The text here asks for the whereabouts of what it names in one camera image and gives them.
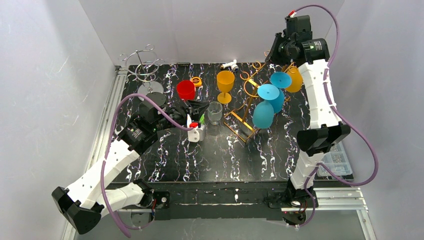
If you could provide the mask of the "green plastic wine glass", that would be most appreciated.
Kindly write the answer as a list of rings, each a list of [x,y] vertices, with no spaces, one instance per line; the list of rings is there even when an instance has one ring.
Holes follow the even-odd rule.
[[[199,122],[204,125],[205,124],[205,114],[203,113],[199,119]]]

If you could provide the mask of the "blue wine glass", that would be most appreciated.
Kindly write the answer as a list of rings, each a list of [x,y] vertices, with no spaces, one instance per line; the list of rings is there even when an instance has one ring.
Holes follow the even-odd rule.
[[[279,113],[285,102],[285,94],[283,89],[289,87],[292,84],[292,78],[285,72],[275,72],[270,76],[270,82],[273,86],[278,89],[278,97],[270,100],[270,104],[273,106],[274,113]]]

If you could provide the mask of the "orange wine glass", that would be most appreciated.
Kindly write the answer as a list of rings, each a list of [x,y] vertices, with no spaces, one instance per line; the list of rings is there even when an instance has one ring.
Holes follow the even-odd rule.
[[[299,72],[299,69],[296,66],[290,66],[286,73],[291,78],[291,85],[286,87],[285,90],[289,93],[299,92],[303,85],[303,78]]]
[[[216,75],[217,87],[220,94],[217,96],[217,101],[221,104],[228,104],[232,100],[230,91],[233,89],[235,75],[229,70],[220,71]]]

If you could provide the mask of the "gold wire glass rack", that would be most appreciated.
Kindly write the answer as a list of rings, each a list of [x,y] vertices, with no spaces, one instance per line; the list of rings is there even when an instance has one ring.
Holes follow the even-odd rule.
[[[269,64],[269,62],[255,61],[251,64],[254,72],[241,71],[239,73],[239,77],[242,80],[242,89],[247,97],[240,106],[224,114],[223,124],[245,145],[260,131],[259,128],[253,125],[252,121],[248,120],[253,115],[251,107],[254,101],[259,98],[258,89],[263,85],[256,82],[254,77]]]

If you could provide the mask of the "teal wine glass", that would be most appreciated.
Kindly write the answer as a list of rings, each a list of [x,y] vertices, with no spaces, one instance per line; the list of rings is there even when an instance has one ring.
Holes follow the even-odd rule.
[[[252,121],[259,129],[269,128],[274,119],[274,107],[271,104],[279,95],[279,89],[273,84],[263,84],[257,89],[257,95],[262,99],[254,109]]]

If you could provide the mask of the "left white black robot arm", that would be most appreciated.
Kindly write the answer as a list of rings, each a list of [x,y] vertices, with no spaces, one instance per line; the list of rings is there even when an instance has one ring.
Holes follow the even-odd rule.
[[[126,167],[158,141],[159,131],[176,127],[186,132],[194,143],[204,139],[201,117],[209,107],[207,102],[183,99],[180,104],[169,107],[167,97],[159,92],[134,93],[130,97],[140,100],[138,110],[120,132],[115,131],[117,120],[112,119],[104,157],[75,182],[67,187],[59,186],[51,194],[59,212],[81,235],[111,215],[118,228],[129,236],[130,226],[122,222],[119,210],[139,206],[149,210],[154,219],[157,210],[169,208],[170,193],[156,190],[142,179],[108,189]]]

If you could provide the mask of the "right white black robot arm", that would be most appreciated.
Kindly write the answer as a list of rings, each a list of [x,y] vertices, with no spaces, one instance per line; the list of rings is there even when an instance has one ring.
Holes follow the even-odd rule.
[[[290,182],[293,189],[305,190],[313,186],[313,177],[324,154],[350,134],[351,128],[334,110],[326,40],[313,38],[309,15],[289,15],[285,23],[283,32],[275,34],[265,60],[280,66],[295,64],[303,80],[310,123],[309,129],[297,133],[300,153]]]

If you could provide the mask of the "red plastic wine glass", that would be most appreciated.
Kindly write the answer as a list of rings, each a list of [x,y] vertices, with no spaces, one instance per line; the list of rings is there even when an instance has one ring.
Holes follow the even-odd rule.
[[[182,80],[176,86],[176,91],[182,100],[194,100],[196,95],[196,87],[190,80]]]

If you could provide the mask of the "silver round glass rack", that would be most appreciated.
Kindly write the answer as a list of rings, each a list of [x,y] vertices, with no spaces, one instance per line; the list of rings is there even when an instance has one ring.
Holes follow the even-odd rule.
[[[137,89],[138,94],[147,96],[151,93],[164,93],[164,87],[157,81],[156,73],[161,66],[163,59],[158,58],[154,52],[155,46],[153,44],[147,44],[142,50],[135,50],[131,54],[122,53],[119,55],[119,61],[123,62],[129,72],[130,77],[135,77],[135,80],[141,82],[141,85]],[[152,60],[142,60],[142,54],[152,55]],[[129,60],[138,60],[138,64],[134,70],[130,70]]]

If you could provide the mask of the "clear glass tumbler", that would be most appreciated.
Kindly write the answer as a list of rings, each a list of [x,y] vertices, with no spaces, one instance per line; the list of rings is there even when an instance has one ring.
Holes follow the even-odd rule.
[[[207,108],[207,117],[209,123],[214,126],[218,125],[223,115],[222,111],[223,106],[221,103],[217,101],[211,102]]]

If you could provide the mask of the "white small fitting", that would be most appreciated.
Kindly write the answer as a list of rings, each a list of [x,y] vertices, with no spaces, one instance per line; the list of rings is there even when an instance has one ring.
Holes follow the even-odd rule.
[[[221,65],[220,65],[220,69],[221,69],[221,70],[224,70],[224,69],[230,69],[230,70],[231,70],[231,71],[233,71],[233,72],[237,72],[237,71],[239,70],[239,67],[238,67],[238,65],[237,65],[237,60],[236,60],[236,59],[234,59],[234,60],[233,60],[233,61],[231,61],[231,62],[221,64]]]

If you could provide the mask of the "silver wrench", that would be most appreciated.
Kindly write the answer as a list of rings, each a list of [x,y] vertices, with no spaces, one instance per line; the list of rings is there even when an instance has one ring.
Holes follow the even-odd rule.
[[[116,129],[114,130],[114,133],[116,134],[116,135],[118,135],[122,130],[124,129],[124,127],[123,126],[117,126],[116,127]]]

